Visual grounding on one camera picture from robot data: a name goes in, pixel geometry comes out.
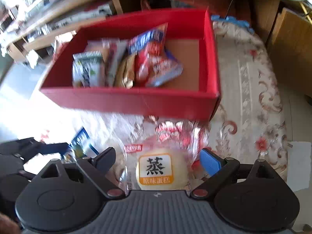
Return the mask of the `blue foam mat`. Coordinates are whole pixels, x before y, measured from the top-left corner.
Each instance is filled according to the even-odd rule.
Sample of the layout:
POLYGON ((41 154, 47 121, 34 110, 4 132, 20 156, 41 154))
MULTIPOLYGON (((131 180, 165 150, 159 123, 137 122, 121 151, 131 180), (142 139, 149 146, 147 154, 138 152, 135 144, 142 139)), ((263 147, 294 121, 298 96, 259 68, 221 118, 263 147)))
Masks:
POLYGON ((238 20, 234 16, 227 16, 226 18, 222 18, 219 15, 212 15, 210 18, 213 22, 232 23, 237 25, 238 27, 245 28, 250 34, 255 33, 253 28, 250 27, 250 23, 248 21, 238 20))

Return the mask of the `wooden tv stand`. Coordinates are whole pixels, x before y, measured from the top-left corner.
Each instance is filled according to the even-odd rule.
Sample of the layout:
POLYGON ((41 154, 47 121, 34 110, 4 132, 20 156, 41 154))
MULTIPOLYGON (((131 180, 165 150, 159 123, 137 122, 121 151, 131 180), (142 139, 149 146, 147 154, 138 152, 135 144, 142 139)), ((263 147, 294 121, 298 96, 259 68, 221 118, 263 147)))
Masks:
MULTIPOLYGON (((52 30, 47 35, 37 37, 34 41, 29 41, 27 36, 39 27, 56 23, 69 15, 77 15, 80 12, 95 8, 101 3, 111 2, 116 14, 141 11, 141 0, 61 0, 51 5, 44 12, 39 12, 36 16, 26 21, 24 24, 17 23, 19 29, 12 31, 8 35, 1 33, 1 37, 6 37, 7 43, 1 47, 1 56, 9 55, 15 61, 23 61, 30 50, 39 50, 49 46, 54 37, 58 34, 78 30, 79 28, 95 23, 104 18, 99 16, 93 19, 81 19, 75 23, 68 23, 63 27, 52 30)), ((251 27, 256 34, 266 42, 273 29, 276 16, 278 14, 280 0, 240 0, 248 2, 251 11, 251 27)))

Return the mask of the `steamed cake packet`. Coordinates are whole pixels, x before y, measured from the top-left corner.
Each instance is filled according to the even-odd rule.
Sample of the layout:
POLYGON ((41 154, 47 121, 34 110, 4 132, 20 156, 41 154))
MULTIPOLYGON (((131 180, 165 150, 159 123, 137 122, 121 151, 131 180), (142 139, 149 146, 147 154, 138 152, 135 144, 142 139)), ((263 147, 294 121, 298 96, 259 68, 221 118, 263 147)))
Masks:
POLYGON ((192 121, 142 123, 126 140, 106 141, 116 160, 108 178, 125 192, 131 190, 191 191, 208 178, 199 152, 208 145, 209 125, 192 121))

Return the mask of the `green white snack packet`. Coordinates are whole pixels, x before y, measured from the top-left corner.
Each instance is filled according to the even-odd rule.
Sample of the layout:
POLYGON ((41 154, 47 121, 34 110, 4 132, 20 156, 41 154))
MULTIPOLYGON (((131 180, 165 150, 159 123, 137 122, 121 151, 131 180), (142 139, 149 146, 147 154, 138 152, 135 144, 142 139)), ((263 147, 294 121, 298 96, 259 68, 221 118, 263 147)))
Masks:
POLYGON ((103 87, 105 65, 100 51, 88 51, 73 55, 73 86, 76 88, 103 87))

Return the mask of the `red blue snack bag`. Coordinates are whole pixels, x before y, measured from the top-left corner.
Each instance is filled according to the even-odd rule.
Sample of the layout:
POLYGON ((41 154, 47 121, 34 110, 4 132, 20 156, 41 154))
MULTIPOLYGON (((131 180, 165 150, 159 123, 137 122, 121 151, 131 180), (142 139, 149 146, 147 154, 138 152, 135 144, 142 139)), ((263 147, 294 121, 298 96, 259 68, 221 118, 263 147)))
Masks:
POLYGON ((143 32, 128 42, 135 55, 134 83, 139 87, 159 87, 183 72, 183 65, 165 48, 168 24, 143 32))

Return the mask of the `wooden side cabinet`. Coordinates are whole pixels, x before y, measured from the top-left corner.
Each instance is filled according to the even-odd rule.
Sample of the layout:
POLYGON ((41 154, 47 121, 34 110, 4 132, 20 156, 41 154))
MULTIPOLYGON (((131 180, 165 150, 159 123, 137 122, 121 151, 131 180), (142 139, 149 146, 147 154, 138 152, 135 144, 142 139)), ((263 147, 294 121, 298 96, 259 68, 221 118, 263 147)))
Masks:
POLYGON ((311 23, 284 8, 278 14, 267 51, 278 83, 311 96, 311 23))

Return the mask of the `floral patterned mat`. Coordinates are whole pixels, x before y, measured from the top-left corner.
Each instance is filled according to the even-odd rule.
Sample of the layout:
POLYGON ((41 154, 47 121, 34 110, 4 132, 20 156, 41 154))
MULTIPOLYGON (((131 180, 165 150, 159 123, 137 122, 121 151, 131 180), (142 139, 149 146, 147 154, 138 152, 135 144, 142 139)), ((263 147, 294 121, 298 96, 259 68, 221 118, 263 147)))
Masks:
POLYGON ((261 39, 235 23, 213 23, 222 99, 211 121, 85 112, 82 125, 97 148, 139 144, 149 137, 192 150, 210 147, 242 163, 266 160, 287 177, 285 117, 276 76, 261 39))

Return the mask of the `blue snack packet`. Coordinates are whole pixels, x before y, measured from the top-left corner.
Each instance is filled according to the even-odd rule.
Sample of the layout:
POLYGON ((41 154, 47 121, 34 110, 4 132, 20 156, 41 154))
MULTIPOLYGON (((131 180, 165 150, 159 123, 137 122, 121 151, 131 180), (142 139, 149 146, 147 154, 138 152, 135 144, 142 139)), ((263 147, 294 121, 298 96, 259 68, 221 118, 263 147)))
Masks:
POLYGON ((69 149, 61 156, 63 163, 73 163, 77 159, 83 157, 95 157, 99 155, 99 151, 95 148, 95 142, 88 135, 84 127, 72 139, 69 149))

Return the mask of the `brown snack packet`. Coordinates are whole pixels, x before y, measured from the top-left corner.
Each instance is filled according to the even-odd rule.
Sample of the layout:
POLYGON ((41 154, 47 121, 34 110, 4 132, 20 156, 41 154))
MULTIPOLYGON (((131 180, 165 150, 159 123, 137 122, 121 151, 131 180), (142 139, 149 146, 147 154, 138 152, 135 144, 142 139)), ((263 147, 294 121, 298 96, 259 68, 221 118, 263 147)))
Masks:
POLYGON ((135 80, 135 57, 136 53, 133 53, 122 60, 115 77, 115 87, 126 89, 133 87, 135 80))

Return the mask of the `white red snack packet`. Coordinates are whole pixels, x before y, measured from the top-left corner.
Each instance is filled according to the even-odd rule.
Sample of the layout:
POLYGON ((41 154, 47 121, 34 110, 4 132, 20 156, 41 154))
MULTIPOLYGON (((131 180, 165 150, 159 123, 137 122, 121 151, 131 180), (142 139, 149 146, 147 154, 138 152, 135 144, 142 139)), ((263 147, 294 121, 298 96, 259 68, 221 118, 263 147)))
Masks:
POLYGON ((105 66, 104 85, 112 87, 115 82, 118 66, 126 52, 128 40, 118 38, 101 38, 100 40, 88 41, 85 51, 100 51, 105 66))

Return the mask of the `red cardboard box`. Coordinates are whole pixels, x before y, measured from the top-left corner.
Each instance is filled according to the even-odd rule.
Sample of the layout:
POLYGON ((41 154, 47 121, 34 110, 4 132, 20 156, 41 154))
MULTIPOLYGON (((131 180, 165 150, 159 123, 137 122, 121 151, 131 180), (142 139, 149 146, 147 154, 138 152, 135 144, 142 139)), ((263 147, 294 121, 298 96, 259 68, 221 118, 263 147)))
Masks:
POLYGON ((125 13, 81 28, 62 50, 40 91, 61 107, 107 113, 210 120, 221 100, 218 58, 208 9, 161 9, 125 13), (165 87, 75 88, 73 55, 90 40, 131 39, 167 24, 169 51, 183 64, 182 75, 165 87))

